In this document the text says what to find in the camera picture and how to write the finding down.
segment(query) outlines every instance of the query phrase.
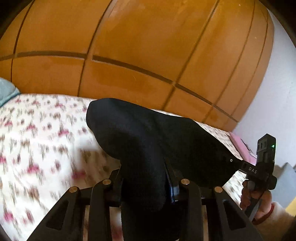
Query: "light blue pillow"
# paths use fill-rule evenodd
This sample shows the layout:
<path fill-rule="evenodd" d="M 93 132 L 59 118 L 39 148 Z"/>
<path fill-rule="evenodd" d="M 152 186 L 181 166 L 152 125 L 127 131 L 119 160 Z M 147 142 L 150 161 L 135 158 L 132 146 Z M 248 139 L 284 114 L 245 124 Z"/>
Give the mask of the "light blue pillow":
<path fill-rule="evenodd" d="M 6 102 L 20 94 L 20 91 L 13 83 L 6 79 L 0 78 L 0 107 Z"/>

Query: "gray object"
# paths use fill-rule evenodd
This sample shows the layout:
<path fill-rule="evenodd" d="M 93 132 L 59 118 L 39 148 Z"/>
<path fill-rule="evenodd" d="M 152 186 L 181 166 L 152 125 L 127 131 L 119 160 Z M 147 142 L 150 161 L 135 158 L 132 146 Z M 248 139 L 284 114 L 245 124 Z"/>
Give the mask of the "gray object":
<path fill-rule="evenodd" d="M 20 94 L 20 91 L 10 81 L 0 78 L 0 107 Z"/>
<path fill-rule="evenodd" d="M 286 208 L 296 197 L 296 172 L 289 163 L 282 168 L 275 166 L 273 175 L 277 177 L 277 184 L 271 190 L 272 200 Z"/>

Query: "red bracelet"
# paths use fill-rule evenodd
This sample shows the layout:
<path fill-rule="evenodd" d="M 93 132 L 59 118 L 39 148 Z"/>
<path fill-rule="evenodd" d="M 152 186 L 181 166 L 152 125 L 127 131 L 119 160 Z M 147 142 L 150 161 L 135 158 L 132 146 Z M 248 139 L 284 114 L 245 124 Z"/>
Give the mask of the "red bracelet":
<path fill-rule="evenodd" d="M 259 225 L 259 224 L 263 223 L 271 215 L 273 210 L 274 210 L 274 204 L 272 203 L 270 211 L 258 220 L 253 219 L 252 223 L 254 225 Z"/>

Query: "hand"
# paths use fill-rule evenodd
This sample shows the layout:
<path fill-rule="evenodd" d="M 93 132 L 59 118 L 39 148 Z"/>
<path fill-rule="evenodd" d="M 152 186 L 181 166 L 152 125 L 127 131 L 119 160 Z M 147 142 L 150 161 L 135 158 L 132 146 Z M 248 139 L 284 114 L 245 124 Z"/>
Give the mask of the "hand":
<path fill-rule="evenodd" d="M 258 199 L 262 194 L 262 192 L 260 192 L 260 191 L 249 191 L 247 189 L 247 183 L 248 183 L 248 180 L 245 180 L 242 183 L 244 188 L 242 189 L 241 203 L 239 205 L 241 207 L 241 209 L 245 209 L 251 204 L 251 202 L 250 202 L 251 197 Z M 271 209 L 272 196 L 271 196 L 271 192 L 269 190 L 264 192 L 261 199 L 262 199 L 262 203 L 261 203 L 258 211 L 255 214 L 255 217 L 254 217 L 255 220 L 258 220 L 258 219 L 262 218 L 264 215 L 268 214 Z"/>

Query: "black mount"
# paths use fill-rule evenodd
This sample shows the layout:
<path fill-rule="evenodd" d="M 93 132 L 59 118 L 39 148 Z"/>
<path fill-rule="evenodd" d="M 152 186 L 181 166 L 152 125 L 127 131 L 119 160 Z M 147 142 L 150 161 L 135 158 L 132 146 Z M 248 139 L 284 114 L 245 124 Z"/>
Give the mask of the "black mount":
<path fill-rule="evenodd" d="M 258 141 L 256 166 L 238 159 L 229 161 L 237 170 L 247 174 L 247 178 L 255 184 L 253 190 L 272 190 L 276 186 L 276 178 L 272 175 L 274 154 L 275 138 L 266 134 Z M 243 212 L 221 187 L 199 187 L 184 179 L 168 160 L 164 160 L 164 163 L 167 205 L 184 204 L 186 209 L 180 224 L 180 241 L 203 240 L 202 205 L 207 210 L 209 241 L 263 241 L 251 223 L 253 218 L 250 218 L 258 209 L 258 200 L 253 200 Z M 40 222 L 28 241 L 82 241 L 86 205 L 90 205 L 88 241 L 112 241 L 109 207 L 120 207 L 124 203 L 123 185 L 124 179 L 118 169 L 111 173 L 109 179 L 97 183 L 93 188 L 80 190 L 71 187 Z M 124 238 L 125 241 L 137 240 L 137 237 L 131 236 Z"/>
<path fill-rule="evenodd" d="M 209 240 L 262 241 L 256 228 L 221 188 L 200 188 L 166 163 L 171 204 L 187 202 L 180 241 L 203 240 L 202 205 L 207 208 Z M 85 206 L 90 205 L 88 241 L 111 241 L 109 207 L 119 207 L 123 178 L 114 170 L 93 188 L 71 187 L 49 211 L 28 241 L 82 240 Z"/>

